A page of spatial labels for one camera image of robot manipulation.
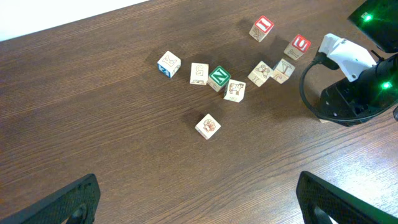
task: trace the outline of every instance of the wooden block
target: wooden block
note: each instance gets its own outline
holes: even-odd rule
[[[209,65],[202,63],[192,63],[191,66],[191,84],[206,85],[209,77]]]
[[[296,67],[282,58],[278,64],[275,65],[272,78],[282,84],[290,78],[295,69]]]
[[[329,123],[329,122],[330,122],[330,121],[324,120],[324,119],[319,119],[319,121],[320,121],[322,124],[325,124],[325,123]]]
[[[217,92],[219,92],[231,78],[231,75],[223,69],[223,67],[218,66],[214,71],[209,75],[209,79],[207,83]]]
[[[270,68],[266,63],[261,61],[249,74],[248,78],[254,82],[258,87],[264,84],[269,77],[272,77],[274,70]]]
[[[246,83],[230,79],[226,84],[224,99],[239,103],[243,100]]]
[[[267,17],[261,16],[260,19],[251,27],[249,34],[258,42],[261,42],[273,27],[273,22],[271,22]]]
[[[157,62],[157,67],[161,72],[167,75],[167,77],[171,78],[181,67],[181,60],[172,52],[167,51]]]
[[[208,114],[195,126],[195,129],[207,140],[211,138],[220,127],[221,125]]]
[[[307,52],[310,46],[311,42],[299,34],[289,43],[284,53],[293,60],[297,60]]]

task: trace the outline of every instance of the green light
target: green light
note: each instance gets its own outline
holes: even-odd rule
[[[390,89],[392,87],[391,82],[385,82],[382,85],[383,90]]]
[[[372,19],[372,16],[371,16],[371,15],[367,15],[367,16],[365,16],[365,18],[364,18],[365,22],[370,21],[371,19]]]

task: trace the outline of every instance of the white wall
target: white wall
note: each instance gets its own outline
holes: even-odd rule
[[[0,0],[0,41],[148,0]]]

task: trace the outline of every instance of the wood grain surface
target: wood grain surface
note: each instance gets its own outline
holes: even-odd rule
[[[345,128],[299,95],[325,34],[376,48],[346,20],[362,3],[149,1],[1,42],[0,218],[94,173],[97,224],[303,223],[303,170],[398,216],[392,110]],[[249,30],[263,14],[275,27],[258,43]],[[283,51],[297,34],[312,46],[294,62]],[[156,67],[167,50],[182,59],[172,79]],[[281,58],[296,66],[283,85],[247,79]],[[192,62],[246,82],[243,101],[190,85]],[[342,78],[314,68],[309,97]],[[222,125],[208,141],[194,128],[207,113]]]

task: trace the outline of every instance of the toy block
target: toy block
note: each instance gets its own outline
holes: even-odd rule
[[[271,22],[267,17],[261,16],[260,19],[257,20],[251,27],[249,34],[258,42],[261,42],[269,34],[273,27],[273,22]]]
[[[310,46],[311,42],[299,34],[288,44],[284,53],[293,60],[297,60],[307,52]]]
[[[296,67],[282,58],[278,64],[275,65],[272,78],[282,84],[290,78],[295,69]]]
[[[202,63],[192,63],[191,66],[191,84],[206,85],[209,77],[209,65]]]
[[[181,67],[181,60],[172,52],[167,51],[157,62],[157,67],[161,72],[167,75],[167,77],[171,78]]]
[[[324,120],[324,119],[319,119],[319,121],[320,121],[322,124],[325,124],[325,123],[329,123],[329,122],[330,122],[330,121]]]
[[[269,77],[273,76],[274,70],[261,61],[249,74],[248,78],[258,87],[264,84]]]
[[[209,75],[209,79],[207,83],[217,92],[219,92],[231,78],[231,75],[223,69],[223,67],[218,66],[214,71]]]
[[[243,100],[246,83],[236,80],[229,80],[225,87],[224,100],[239,103]]]
[[[195,129],[207,140],[216,133],[221,125],[210,115],[207,114],[196,126]]]

